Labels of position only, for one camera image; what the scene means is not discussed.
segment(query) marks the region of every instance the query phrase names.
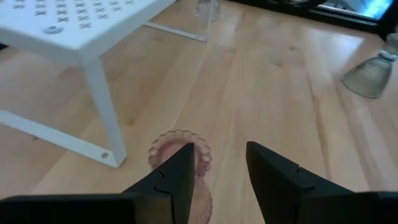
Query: white table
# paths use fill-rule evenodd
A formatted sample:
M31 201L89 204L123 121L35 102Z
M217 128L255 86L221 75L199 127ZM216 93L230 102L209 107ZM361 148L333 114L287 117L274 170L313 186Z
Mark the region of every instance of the white table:
M206 37L148 22L174 0L0 0L0 42L66 65L82 67L111 149L0 110L0 123L119 167L126 148L100 55L141 25L199 41ZM208 18L207 35L211 18Z

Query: glass vase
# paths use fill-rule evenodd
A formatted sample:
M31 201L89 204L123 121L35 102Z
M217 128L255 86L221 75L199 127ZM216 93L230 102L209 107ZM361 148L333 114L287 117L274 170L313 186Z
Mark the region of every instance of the glass vase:
M360 63L341 78L344 86L366 98L379 98L391 76L398 57L398 34L389 34L377 57Z

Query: perforated tabletop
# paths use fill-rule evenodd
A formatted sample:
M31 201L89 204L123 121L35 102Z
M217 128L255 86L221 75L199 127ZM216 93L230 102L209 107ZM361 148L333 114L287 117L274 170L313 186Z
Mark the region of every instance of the perforated tabletop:
M99 57L174 0L0 0L0 42L68 64Z

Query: white table leg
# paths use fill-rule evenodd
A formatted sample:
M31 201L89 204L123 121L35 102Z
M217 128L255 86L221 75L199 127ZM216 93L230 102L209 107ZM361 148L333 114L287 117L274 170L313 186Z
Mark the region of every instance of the white table leg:
M88 87L90 88L94 104L104 123L109 145L113 152L116 165L119 167L126 158L126 148L120 133L118 119L113 107L105 71L101 60L98 58L83 67Z
M124 158L126 158L126 149L119 130L111 95L109 94L108 84L106 83L104 68L101 61L97 59L85 66L84 69L87 84L109 138L111 150L96 146L43 124L29 121L5 110L0 110L0 124L31 134L111 167L119 167Z

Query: wooden floor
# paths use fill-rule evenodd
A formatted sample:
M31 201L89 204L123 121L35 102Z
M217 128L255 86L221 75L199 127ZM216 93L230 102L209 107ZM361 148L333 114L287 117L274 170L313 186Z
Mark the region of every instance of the wooden floor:
M178 4L156 20L198 30L184 18L193 9ZM263 222L246 141L351 190L398 190L397 72L378 100L339 81L382 40L230 2L221 7L206 44L141 27L103 56L128 149L120 169L0 126L0 197L120 192L149 173L151 142L171 129L196 132L211 147L211 223ZM77 68L1 52L0 109L108 145Z

